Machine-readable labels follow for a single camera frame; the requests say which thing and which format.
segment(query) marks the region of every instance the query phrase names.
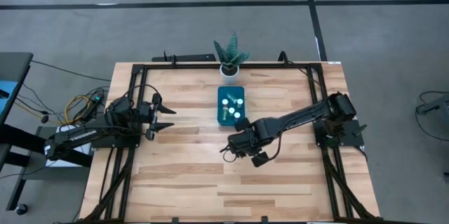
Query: black metal frame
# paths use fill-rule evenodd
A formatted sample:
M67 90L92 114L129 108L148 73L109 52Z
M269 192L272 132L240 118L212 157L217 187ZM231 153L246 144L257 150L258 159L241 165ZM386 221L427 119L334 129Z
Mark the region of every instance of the black metal frame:
M321 66L321 63L290 63L290 61L287 58L287 55L282 52L279 56L278 61L281 62L274 62L274 63L245 63L241 65L242 69L304 69L307 71L307 75L309 76L309 88L311 92L311 99L313 103L317 103L319 100L319 97L316 92L316 86L315 86L315 80L313 71L315 71L318 75L318 83L321 90L321 99L327 98L327 90L326 90L326 84L324 80L323 75L323 68ZM147 83L147 75L149 70L183 70L183 69L219 69L220 64L217 63L207 63L207 64L200 64L200 63L178 63L175 60L171 63L162 63L162 64L155 64L155 65L133 65L132 74L130 78L129 87L132 88L136 86L136 79L137 75L141 74L140 79L140 85ZM143 102L143 95L145 92L144 87L139 88L138 92L138 101L136 102L137 107L139 107ZM129 97L133 97L134 92L131 91ZM319 126L314 124L315 131L319 130ZM383 220L382 218L376 218L372 214L366 211L366 209L363 207L363 205L357 200L355 195L351 192L351 190L346 185L346 178L344 175L344 169L342 164L342 157L340 154L339 147L333 148L336 168L333 166L330 155L328 152L328 147L326 146L320 146L321 153L323 155L323 165L325 168L325 175L326 175L326 182L328 186L329 191L329 199L330 199L330 206L333 212L333 218L335 222L344 222L344 223L404 223L404 222L396 222L396 221L388 221ZM127 158L127 164L129 161L132 161L135 154L135 148L129 149L128 152L128 158ZM123 148L118 149L116 159L114 162L114 171L112 174L112 182L115 182L114 187L110 188L107 192L107 194L115 193L117 185L117 178L119 175L123 175L122 171L119 173L119 167L121 165L121 158L123 155ZM129 184L130 184L130 177L131 177L131 170L132 170L132 162L130 164L130 169L128 170L128 173L126 174L126 177L123 180L123 190L121 193L121 201L120 201L120 208L119 208L119 216L118 218L111 218L112 214L112 206L114 204L114 198L112 197L107 203L107 211L105 214L104 220L95 220L99 223L115 223L115 222L122 222L124 223L125 218L125 212L126 212L126 204L128 201L128 193L129 193ZM335 192L334 187L334 181L337 182L339 187L342 189L343 192L343 200L344 200L344 208L346 211L346 217L341 217L338 209L338 202L337 202L337 196ZM357 214L362 218L354 218L352 208L357 211ZM179 223L179 219L174 217L172 223ZM262 216L262 223L268 223L268 218L266 216ZM271 223L305 223L305 222L271 222Z

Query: wooden tabletop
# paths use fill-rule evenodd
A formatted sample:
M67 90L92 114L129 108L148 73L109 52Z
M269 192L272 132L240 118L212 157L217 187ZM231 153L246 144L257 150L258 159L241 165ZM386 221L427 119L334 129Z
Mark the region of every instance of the wooden tabletop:
M116 64L108 102L128 90L133 64ZM323 73L329 94L347 93L341 65L324 62ZM247 157L227 163L219 150L234 131L217 122L217 88L222 85L218 70L150 70L147 84L156 87L165 106L177 114L161 115L160 122L175 125L157 134L154 141L142 137L134 158L126 221L171 221L172 217L189 222L260 221L261 216L270 221L333 220L321 151L311 124L286 131L280 155L264 166L255 168ZM245 88L250 121L311 105L307 77L297 69L243 69L236 85ZM145 89L144 100L151 100L152 94ZM264 149L272 156L276 148L274 141ZM365 157L353 147L340 150L348 186L378 216ZM80 217L98 203L108 154L109 149L95 152ZM114 157L106 188L113 165ZM344 204L336 188L343 216ZM120 196L121 188L113 217L118 216Z

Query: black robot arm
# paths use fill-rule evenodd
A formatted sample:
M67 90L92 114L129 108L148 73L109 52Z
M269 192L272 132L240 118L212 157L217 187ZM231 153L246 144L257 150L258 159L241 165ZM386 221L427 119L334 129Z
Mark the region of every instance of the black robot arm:
M107 107L102 117L51 136L46 141L45 156L47 159L55 161L66 156L76 147L107 136L141 135L141 124L150 124L145 137L148 140L153 140L155 133L174 125L173 123L159 123L157 121L158 112L176 113L162 105L162 97L159 93L153 95L150 103L143 102L139 108L133 108L133 101L126 96L117 98Z
M344 135L342 123L350 121L356 111L347 95L335 93L325 100L279 118L263 118L250 123L248 119L237 123L235 128L241 133L228 137L228 146L221 152L229 150L237 157L252 156L254 166L259 167L274 159L268 158L262 147L279 138L284 131L318 120L324 120L328 137L341 138Z

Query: black desk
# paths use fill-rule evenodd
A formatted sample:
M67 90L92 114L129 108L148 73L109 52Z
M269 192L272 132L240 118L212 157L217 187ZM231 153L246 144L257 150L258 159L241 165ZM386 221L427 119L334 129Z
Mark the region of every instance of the black desk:
M13 81L17 85L9 93L10 97L6 102L0 114L0 171L4 164L21 166L22 170L18 176L17 183L9 199L7 211L16 211L18 214L24 214L27 207L24 204L18 204L23 187L27 180L45 180L45 179L73 179L79 176L87 177L91 166L92 157L90 155L73 150L68 158L62 160L80 164L85 167L58 167L51 169L42 169L38 173L29 174L41 169L46 165L46 158L43 155L45 139L50 137L55 131L55 127L39 127L36 135L27 133L13 126L5 124L14 100L17 98L20 87L23 85L25 77L29 70L33 54L31 53L0 53L0 81ZM21 147L29 150L28 155L11 152L11 147Z

